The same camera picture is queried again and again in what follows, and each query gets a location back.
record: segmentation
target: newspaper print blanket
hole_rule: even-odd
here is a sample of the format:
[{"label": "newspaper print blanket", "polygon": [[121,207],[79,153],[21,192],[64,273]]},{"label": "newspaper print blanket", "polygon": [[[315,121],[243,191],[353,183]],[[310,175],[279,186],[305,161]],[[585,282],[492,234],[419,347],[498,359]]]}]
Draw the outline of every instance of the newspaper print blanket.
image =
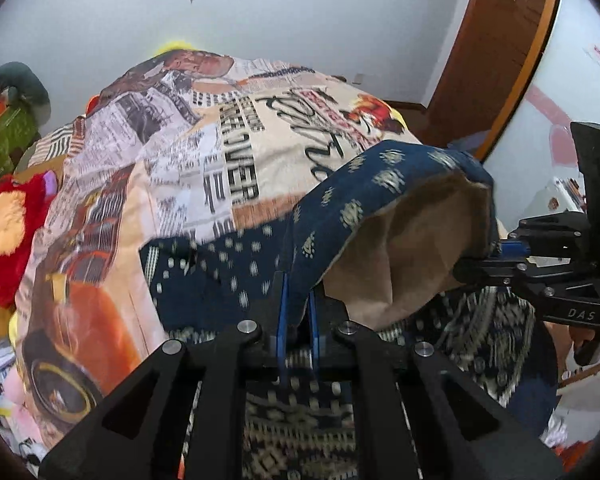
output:
[{"label": "newspaper print blanket", "polygon": [[48,446],[166,338],[138,257],[149,240],[260,225],[379,141],[417,142],[336,78],[188,50],[129,70],[72,130],[16,296],[18,366]]}]

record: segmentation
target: blue patterned cloth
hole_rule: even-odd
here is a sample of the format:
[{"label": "blue patterned cloth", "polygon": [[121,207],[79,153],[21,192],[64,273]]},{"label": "blue patterned cloth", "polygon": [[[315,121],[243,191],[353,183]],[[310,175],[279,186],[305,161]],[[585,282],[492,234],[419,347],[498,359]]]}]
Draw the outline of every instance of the blue patterned cloth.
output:
[{"label": "blue patterned cloth", "polygon": [[[160,321],[168,331],[218,332],[248,318],[251,302],[266,296],[274,271],[281,269],[289,276],[288,322],[299,324],[309,291],[365,218],[430,178],[456,171],[493,186],[466,153],[384,140],[315,187],[288,216],[199,246],[186,238],[152,240],[140,257]],[[493,205],[485,207],[491,209],[487,229],[493,247],[498,240]],[[484,248],[484,256],[489,250]],[[180,279],[173,283],[168,277],[176,263]]]},{"label": "blue patterned cloth", "polygon": [[[309,291],[360,224],[424,182],[451,172],[493,186],[465,153],[385,140],[325,179],[278,220],[205,244],[187,238],[152,240],[140,257],[160,321],[171,337],[187,342],[213,338],[254,317],[257,300],[267,295],[279,269],[288,274],[288,322],[299,324]],[[491,218],[485,226],[486,256],[498,237],[493,205],[484,207]],[[435,343],[507,404],[523,376],[533,325],[528,303],[508,290],[488,288],[436,297],[379,334],[400,345],[423,339]],[[288,360],[294,364],[288,384],[248,384],[243,477],[357,478],[349,385],[316,381],[303,371],[308,368],[306,349],[296,349]],[[529,425],[543,426],[543,417],[544,412],[531,416]]]}]

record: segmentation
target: cluttered items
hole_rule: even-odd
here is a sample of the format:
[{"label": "cluttered items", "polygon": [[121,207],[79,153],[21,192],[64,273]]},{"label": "cluttered items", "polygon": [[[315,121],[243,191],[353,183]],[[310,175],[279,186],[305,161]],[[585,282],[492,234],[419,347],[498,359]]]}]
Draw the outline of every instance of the cluttered items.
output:
[{"label": "cluttered items", "polygon": [[5,449],[19,457],[24,468],[34,475],[46,455],[39,444],[40,430],[25,407],[24,386],[15,365],[13,343],[0,339],[0,437]]},{"label": "cluttered items", "polygon": [[[53,180],[55,180],[57,183],[56,187],[59,187],[62,183],[62,164],[64,163],[64,159],[65,159],[64,155],[56,156],[56,157],[50,158],[49,160],[47,160],[45,162],[40,162],[39,164],[35,164],[28,169],[25,169],[22,171],[17,171],[14,174],[13,178],[11,179],[12,180],[11,185],[14,187],[14,189],[18,189],[18,190],[27,190],[31,186],[33,186],[34,188],[39,187],[40,186],[40,176],[43,176],[43,179],[45,181],[45,189],[46,189],[47,182],[49,182],[50,186],[53,186],[53,184],[52,184]],[[36,216],[38,217],[35,221],[33,221],[29,225],[42,224],[42,222],[45,219],[45,214],[46,214],[45,211],[48,208],[48,205],[49,205],[51,199],[52,199],[52,196],[49,195],[41,203],[38,203],[38,206],[34,206],[33,208],[29,207],[29,209],[27,210],[27,214],[29,214],[33,218],[35,218]],[[21,243],[21,245],[18,247],[18,251],[20,251],[20,253],[21,253],[20,257],[23,258],[24,263],[26,264],[26,261],[29,257],[30,242],[28,244],[26,244],[24,242]],[[14,280],[17,280],[18,284],[20,283],[20,278],[18,278],[15,275],[14,269],[10,269],[10,270],[6,269],[5,277],[6,277],[7,282],[14,283]],[[7,335],[8,323],[9,323],[9,320],[11,317],[13,303],[14,303],[13,298],[11,298],[11,301],[9,303],[6,303],[5,301],[2,301],[0,303],[0,338],[3,338]]]},{"label": "cluttered items", "polygon": [[20,157],[45,121],[49,97],[24,63],[0,65],[0,177],[13,173]]}]

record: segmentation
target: white wall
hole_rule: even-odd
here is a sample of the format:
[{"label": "white wall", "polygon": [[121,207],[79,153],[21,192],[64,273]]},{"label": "white wall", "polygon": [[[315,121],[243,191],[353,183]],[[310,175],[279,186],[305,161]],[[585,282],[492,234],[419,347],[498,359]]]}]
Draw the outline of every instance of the white wall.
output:
[{"label": "white wall", "polygon": [[[567,357],[567,370],[579,367],[573,359],[573,350]],[[565,446],[577,441],[592,440],[600,430],[600,373],[571,383],[559,391],[560,402],[555,414],[567,424]]]},{"label": "white wall", "polygon": [[[600,123],[600,56],[595,54],[595,47],[600,50],[600,14],[592,3],[560,0],[532,84],[572,121]],[[485,162],[496,183],[498,217],[508,229],[517,226],[535,193],[552,176],[580,176],[576,167],[552,161],[551,127],[552,122],[538,107],[523,100]]]},{"label": "white wall", "polygon": [[457,0],[7,0],[0,63],[28,64],[49,91],[48,132],[167,41],[305,64],[378,97],[419,102]]},{"label": "white wall", "polygon": [[448,29],[446,30],[445,39],[440,46],[440,52],[438,54],[438,60],[433,67],[433,71],[431,72],[431,76],[429,78],[429,82],[427,83],[427,87],[425,88],[422,97],[420,98],[420,102],[428,107],[431,102],[431,98],[433,97],[434,92],[436,91],[436,87],[440,81],[440,77],[445,70],[446,62],[449,59],[449,54],[451,54],[451,49],[454,47],[454,43],[456,42],[456,37],[458,36],[458,31],[460,30],[460,25],[462,25],[462,20],[464,19],[464,14],[466,12],[467,5],[469,4],[469,0],[457,0],[456,8],[454,9],[454,15],[451,18],[451,23],[449,24]]}]

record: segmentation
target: blanket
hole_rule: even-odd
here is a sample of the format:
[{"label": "blanket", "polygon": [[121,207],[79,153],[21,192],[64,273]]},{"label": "blanket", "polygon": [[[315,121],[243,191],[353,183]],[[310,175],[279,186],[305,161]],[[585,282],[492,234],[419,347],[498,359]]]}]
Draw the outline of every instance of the blanket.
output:
[{"label": "blanket", "polygon": [[[336,78],[284,62],[187,50],[129,70],[70,129],[64,183],[36,234],[16,295],[18,366],[27,407],[48,446],[167,338],[148,267],[139,257],[149,241],[183,237],[189,247],[208,247],[230,233],[301,215],[301,199],[326,186],[316,198],[325,200],[336,172],[353,174],[370,148],[377,148],[378,160],[386,153],[383,163],[391,170],[402,163],[396,162],[400,146],[417,144],[391,107]],[[382,148],[388,140],[394,144]],[[341,224],[349,231],[340,248],[330,249],[332,272],[325,284],[352,317],[374,328],[405,317],[452,286],[449,270],[459,255],[493,249],[490,186],[471,183],[448,155],[432,153],[437,153],[432,164],[450,183],[424,188],[419,200],[431,206],[428,214],[405,215],[416,202],[401,201],[399,209],[393,200],[385,205],[396,207],[378,206],[362,222],[359,199],[352,194],[345,202],[350,205]],[[401,166],[372,185],[385,196],[402,197],[410,170]],[[431,219],[440,210],[449,214],[436,226]],[[423,232],[418,227],[429,235],[418,238]],[[433,247],[436,230],[457,242]],[[400,232],[410,236],[400,240],[394,236]],[[386,241],[384,254],[356,258],[376,233]],[[306,243],[309,253],[310,234],[298,233],[299,247]],[[326,243],[329,232],[322,236]],[[347,295],[342,281],[351,272],[347,263],[357,261],[359,275],[373,272],[378,262],[390,269],[395,255],[399,260],[409,249],[404,240],[419,241],[411,248],[416,252],[434,249],[422,269],[401,262],[418,270],[417,280],[385,272],[379,286],[367,289],[372,301]],[[181,267],[181,259],[174,265],[184,273],[192,262],[189,268],[187,261]],[[230,291],[231,279],[224,284]]]}]

